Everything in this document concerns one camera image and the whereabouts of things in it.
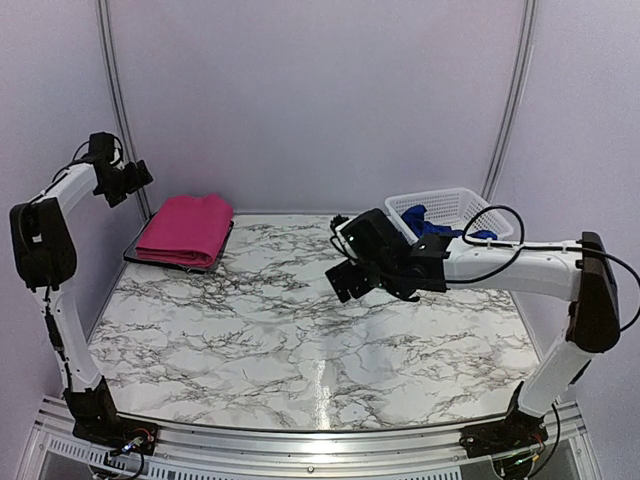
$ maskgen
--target aluminum frame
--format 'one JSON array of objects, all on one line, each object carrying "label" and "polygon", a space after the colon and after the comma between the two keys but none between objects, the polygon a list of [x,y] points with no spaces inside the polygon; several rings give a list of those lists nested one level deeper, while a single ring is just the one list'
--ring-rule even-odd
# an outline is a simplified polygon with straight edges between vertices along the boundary
[{"label": "aluminum frame", "polygon": [[[562,440],[572,442],[580,478],[600,480],[577,405],[574,402],[564,403],[558,407],[558,411]],[[499,416],[469,422],[369,432],[243,430],[153,419],[160,428],[158,444],[155,455],[146,459],[148,467],[141,478],[428,479],[430,474],[446,475],[464,464],[489,461],[489,457],[466,457],[464,449],[458,445],[459,430],[464,425],[497,418]],[[555,417],[552,413],[547,416],[546,422],[551,442],[556,434]],[[108,448],[74,438],[73,424],[73,418],[62,400],[45,397],[17,479],[39,478],[48,452],[78,461],[84,459],[93,466],[101,466],[101,459]],[[131,459],[122,458],[119,461],[119,468],[128,465],[130,469],[134,469],[138,459],[134,455]],[[112,471],[121,472],[118,468],[113,468]]]}]

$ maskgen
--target vent grille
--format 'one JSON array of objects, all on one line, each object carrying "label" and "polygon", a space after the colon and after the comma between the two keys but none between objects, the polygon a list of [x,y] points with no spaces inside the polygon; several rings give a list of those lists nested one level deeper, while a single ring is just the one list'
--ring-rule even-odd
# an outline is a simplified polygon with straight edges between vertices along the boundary
[{"label": "vent grille", "polygon": [[[49,442],[48,450],[62,455],[64,457],[77,460],[82,463],[90,463],[96,467],[105,466],[105,458],[107,456],[106,449],[102,447],[91,447],[73,440],[52,437]],[[225,475],[218,472],[207,472],[203,469],[193,469],[183,466],[167,465],[163,460],[162,463],[156,457],[145,457],[148,469],[145,478],[153,480],[265,480],[266,477],[254,477],[248,475]],[[107,458],[107,465],[117,470],[125,470],[127,464],[117,458]],[[312,480],[312,476],[305,473],[299,478]],[[384,477],[367,477],[367,480],[462,480],[460,468],[452,467],[440,470],[431,470],[429,472],[417,472],[412,475],[384,476]]]}]

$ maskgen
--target black tray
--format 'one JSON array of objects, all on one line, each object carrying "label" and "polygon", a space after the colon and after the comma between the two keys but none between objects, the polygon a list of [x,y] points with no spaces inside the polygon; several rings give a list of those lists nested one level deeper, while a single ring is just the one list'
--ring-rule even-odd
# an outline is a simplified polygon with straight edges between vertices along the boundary
[{"label": "black tray", "polygon": [[182,270],[183,272],[187,272],[187,273],[205,274],[205,273],[214,273],[218,268],[218,265],[220,264],[220,259],[222,258],[222,255],[224,255],[224,251],[227,248],[227,241],[229,240],[229,235],[231,235],[231,230],[233,230],[234,223],[231,222],[229,224],[229,230],[227,230],[227,235],[224,238],[224,242],[222,242],[222,246],[220,247],[218,256],[216,257],[216,260],[213,262],[213,265],[207,268],[193,267],[190,265],[180,265],[177,263],[161,262],[158,260],[145,260],[145,259],[139,258],[138,253],[136,252],[136,245],[138,245],[138,240],[140,239],[140,236],[142,235],[142,233],[146,230],[147,225],[149,225],[149,222],[145,224],[144,228],[140,231],[138,236],[133,239],[133,242],[131,242],[131,244],[123,252],[122,256],[125,262],[140,263],[142,265],[152,265],[154,267],[170,268],[172,270]]}]

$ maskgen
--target cable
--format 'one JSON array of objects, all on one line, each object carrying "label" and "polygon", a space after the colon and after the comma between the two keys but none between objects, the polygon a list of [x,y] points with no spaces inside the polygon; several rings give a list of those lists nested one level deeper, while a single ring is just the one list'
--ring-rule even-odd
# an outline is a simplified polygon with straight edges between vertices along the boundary
[{"label": "cable", "polygon": [[553,414],[556,416],[556,425],[558,430],[556,432],[556,441],[553,444],[553,447],[551,448],[549,455],[547,456],[547,458],[544,459],[544,462],[542,462],[542,464],[538,467],[538,469],[535,472],[529,475],[530,479],[537,476],[542,471],[542,469],[549,464],[549,462],[551,461],[551,458],[553,457],[553,454],[556,453],[556,450],[558,450],[558,444],[560,443],[560,434],[561,434],[560,415],[558,414],[558,409],[553,403],[551,404],[551,408],[553,409]]},{"label": "cable", "polygon": [[[522,253],[522,244],[524,243],[524,236],[525,236],[525,229],[524,229],[524,221],[522,220],[522,217],[520,216],[520,214],[518,212],[516,212],[513,208],[507,206],[507,205],[490,205],[486,208],[483,208],[482,210],[480,210],[478,213],[476,213],[471,220],[469,220],[467,222],[467,225],[464,227],[464,230],[462,231],[462,241],[468,245],[472,245],[474,247],[486,247],[488,246],[488,242],[477,242],[477,241],[473,241],[470,240],[467,237],[467,233],[469,233],[469,230],[471,229],[471,227],[473,226],[473,224],[478,221],[478,219],[480,217],[482,217],[485,213],[488,213],[492,210],[505,210],[509,213],[511,213],[514,217],[516,217],[516,220],[518,221],[518,225],[520,226],[520,239],[518,241],[518,247],[516,252],[513,254],[513,256],[507,260],[505,263],[503,263],[502,265],[500,265],[498,268],[496,268],[495,270],[489,272],[489,273],[485,273],[484,275],[480,275],[479,277],[475,277],[475,278],[467,278],[467,279],[462,279],[462,280],[447,280],[447,283],[451,283],[451,284],[456,284],[456,285],[468,285],[471,283],[477,283],[477,282],[482,282],[484,280],[487,280],[491,277],[494,277],[496,275],[498,275],[499,273],[503,272],[504,270],[506,270],[507,268],[509,268],[511,265],[513,265],[515,263],[516,260],[518,260],[518,257],[520,256],[520,254]],[[514,248],[513,244],[511,243],[502,243],[502,242],[491,242],[491,246],[495,246],[495,247],[500,247],[500,248]]]},{"label": "cable", "polygon": [[140,466],[138,467],[138,470],[136,470],[136,473],[134,473],[132,476],[130,477],[123,477],[122,474],[116,474],[114,475],[111,472],[96,472],[93,470],[93,468],[91,468],[91,465],[89,465],[89,463],[87,463],[87,467],[89,467],[89,471],[91,472],[91,474],[94,476],[94,478],[98,478],[100,480],[135,480],[136,478],[139,478],[140,475],[142,475],[142,471],[144,470],[144,454],[142,453],[141,450],[136,449],[134,450],[135,452],[137,452],[140,455]]},{"label": "cable", "polygon": [[77,160],[76,158],[78,156],[78,153],[80,153],[80,150],[82,150],[82,147],[86,145],[89,145],[89,140],[80,144],[80,146],[76,149],[75,153],[71,157],[71,161],[55,173],[51,182],[55,182],[56,179],[58,178],[58,175],[60,175],[62,172],[64,172],[67,168],[71,167],[72,165],[77,165],[78,163],[84,163],[82,161]]},{"label": "cable", "polygon": [[140,475],[142,475],[142,470],[144,470],[144,454],[142,453],[142,450],[136,450],[136,451],[140,454],[140,466],[138,467],[138,471],[134,473],[133,476],[127,477],[123,480],[135,480]]},{"label": "cable", "polygon": [[[115,140],[117,140],[119,148],[121,151],[124,152],[123,147],[122,147],[122,140],[120,140],[120,138],[118,138],[116,135],[113,136],[113,138]],[[53,176],[53,179],[51,180],[51,182],[55,182],[56,179],[58,178],[58,175],[60,175],[62,172],[64,172],[67,168],[73,166],[73,165],[78,165],[80,163],[86,163],[85,161],[82,160],[82,158],[77,158],[78,157],[78,153],[80,153],[80,150],[82,150],[82,147],[89,145],[89,140],[87,140],[86,142],[83,142],[75,151],[75,153],[73,154],[73,157],[71,157],[71,161],[69,163],[67,163],[64,167],[60,168],[56,174]]]}]

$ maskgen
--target blue cloth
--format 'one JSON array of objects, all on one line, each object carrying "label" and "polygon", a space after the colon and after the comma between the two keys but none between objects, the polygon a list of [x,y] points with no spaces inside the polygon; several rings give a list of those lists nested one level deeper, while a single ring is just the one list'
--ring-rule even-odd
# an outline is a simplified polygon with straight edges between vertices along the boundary
[{"label": "blue cloth", "polygon": [[[438,234],[438,235],[450,235],[453,237],[462,236],[462,230],[454,230],[448,225],[435,225],[424,219],[424,215],[427,213],[427,209],[424,205],[416,205],[407,209],[402,214],[402,220],[409,225],[411,231],[416,237],[420,238],[422,235]],[[469,234],[470,237],[479,239],[497,240],[498,236],[491,230],[478,230],[477,232]]]}]

